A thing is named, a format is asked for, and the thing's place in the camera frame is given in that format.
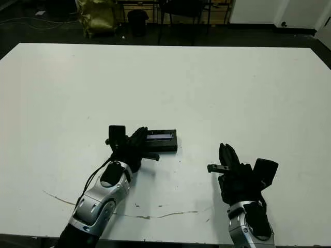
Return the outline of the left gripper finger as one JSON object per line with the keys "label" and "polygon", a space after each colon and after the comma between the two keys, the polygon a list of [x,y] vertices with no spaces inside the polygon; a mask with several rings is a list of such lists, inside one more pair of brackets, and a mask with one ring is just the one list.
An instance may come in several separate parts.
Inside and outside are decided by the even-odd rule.
{"label": "left gripper finger", "polygon": [[146,141],[148,134],[147,127],[138,128],[133,134],[133,147],[135,149],[141,149]]}
{"label": "left gripper finger", "polygon": [[144,127],[138,128],[131,137],[129,137],[129,145],[144,144]]}

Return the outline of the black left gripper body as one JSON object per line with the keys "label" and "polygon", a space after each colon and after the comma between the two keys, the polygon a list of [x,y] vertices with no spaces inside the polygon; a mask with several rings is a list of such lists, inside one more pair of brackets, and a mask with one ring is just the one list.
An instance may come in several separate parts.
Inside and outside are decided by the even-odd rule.
{"label": "black left gripper body", "polygon": [[159,161],[160,155],[145,151],[143,143],[125,143],[111,146],[111,161],[120,161],[127,164],[133,173],[136,173],[141,167],[142,159]]}

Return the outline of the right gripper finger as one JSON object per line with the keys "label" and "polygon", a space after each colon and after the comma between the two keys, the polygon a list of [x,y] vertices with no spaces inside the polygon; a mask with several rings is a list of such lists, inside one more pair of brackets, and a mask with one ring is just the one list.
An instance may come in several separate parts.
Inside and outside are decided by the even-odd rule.
{"label": "right gripper finger", "polygon": [[230,168],[232,165],[232,147],[221,143],[219,146],[219,160],[222,166]]}
{"label": "right gripper finger", "polygon": [[239,158],[234,148],[229,144],[225,144],[223,160],[229,168],[235,168],[240,165]]}

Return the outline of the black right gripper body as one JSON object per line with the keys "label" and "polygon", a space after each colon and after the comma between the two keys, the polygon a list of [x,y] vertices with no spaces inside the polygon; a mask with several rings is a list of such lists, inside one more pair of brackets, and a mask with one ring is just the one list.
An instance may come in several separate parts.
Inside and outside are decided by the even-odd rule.
{"label": "black right gripper body", "polygon": [[243,201],[258,202],[261,193],[252,176],[252,169],[246,170],[244,164],[218,165],[208,164],[209,173],[219,173],[218,183],[221,189],[221,198],[228,205]]}

